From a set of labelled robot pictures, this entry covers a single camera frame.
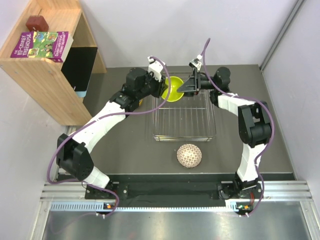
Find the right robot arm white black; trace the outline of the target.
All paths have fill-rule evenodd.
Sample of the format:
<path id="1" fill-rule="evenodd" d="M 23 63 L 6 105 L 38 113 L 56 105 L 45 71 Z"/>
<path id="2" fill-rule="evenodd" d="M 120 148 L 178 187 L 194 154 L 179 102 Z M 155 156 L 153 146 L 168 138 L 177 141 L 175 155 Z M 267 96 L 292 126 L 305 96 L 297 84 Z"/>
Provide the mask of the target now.
<path id="1" fill-rule="evenodd" d="M 261 153 L 272 137 L 272 121 L 268 115 L 268 105 L 240 98 L 229 88 L 231 72 L 227 67 L 219 67 L 214 76 L 207 76 L 197 67 L 187 81 L 178 88 L 187 97 L 197 95 L 201 90 L 209 91 L 210 102 L 217 108 L 226 110 L 238 119 L 238 134 L 243 143 L 240 165 L 232 184 L 218 184 L 221 199 L 233 196 L 245 198 L 258 185 Z"/>

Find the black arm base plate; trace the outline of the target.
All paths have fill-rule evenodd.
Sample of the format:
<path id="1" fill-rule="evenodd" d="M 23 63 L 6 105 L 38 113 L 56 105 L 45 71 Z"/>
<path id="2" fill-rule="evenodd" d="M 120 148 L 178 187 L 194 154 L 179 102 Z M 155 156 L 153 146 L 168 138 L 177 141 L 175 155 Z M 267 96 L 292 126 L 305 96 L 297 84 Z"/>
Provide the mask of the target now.
<path id="1" fill-rule="evenodd" d="M 226 200 L 252 203 L 262 186 L 240 188 L 234 174 L 111 174 L 106 189 L 119 197 L 119 207 L 183 208 L 222 207 Z"/>

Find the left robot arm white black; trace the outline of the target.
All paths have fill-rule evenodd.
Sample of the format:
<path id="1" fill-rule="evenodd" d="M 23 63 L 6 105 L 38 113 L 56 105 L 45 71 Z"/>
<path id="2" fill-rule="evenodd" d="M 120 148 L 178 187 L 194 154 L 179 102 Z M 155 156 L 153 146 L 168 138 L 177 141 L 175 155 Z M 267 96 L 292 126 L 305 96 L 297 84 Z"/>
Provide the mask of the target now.
<path id="1" fill-rule="evenodd" d="M 78 181 L 96 187 L 102 198 L 109 198 L 114 187 L 109 177 L 95 167 L 91 151 L 109 130 L 135 112 L 140 100 L 152 95 L 159 98 L 167 88 L 162 66 L 149 66 L 147 70 L 135 67 L 126 75 L 126 82 L 102 110 L 86 125 L 70 135 L 58 139 L 56 164 Z"/>

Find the lime green bowl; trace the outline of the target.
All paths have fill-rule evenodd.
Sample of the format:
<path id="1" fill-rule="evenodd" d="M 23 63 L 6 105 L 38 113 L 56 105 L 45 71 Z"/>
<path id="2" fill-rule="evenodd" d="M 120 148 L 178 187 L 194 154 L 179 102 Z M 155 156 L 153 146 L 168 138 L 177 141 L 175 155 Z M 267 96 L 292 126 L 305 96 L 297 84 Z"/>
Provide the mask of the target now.
<path id="1" fill-rule="evenodd" d="M 168 93 L 169 88 L 167 88 L 161 95 L 161 98 L 165 100 L 168 95 L 167 102 L 173 103 L 179 101 L 184 96 L 183 92 L 178 92 L 178 88 L 184 84 L 184 81 L 180 77 L 171 76 L 170 82 L 170 93 Z"/>

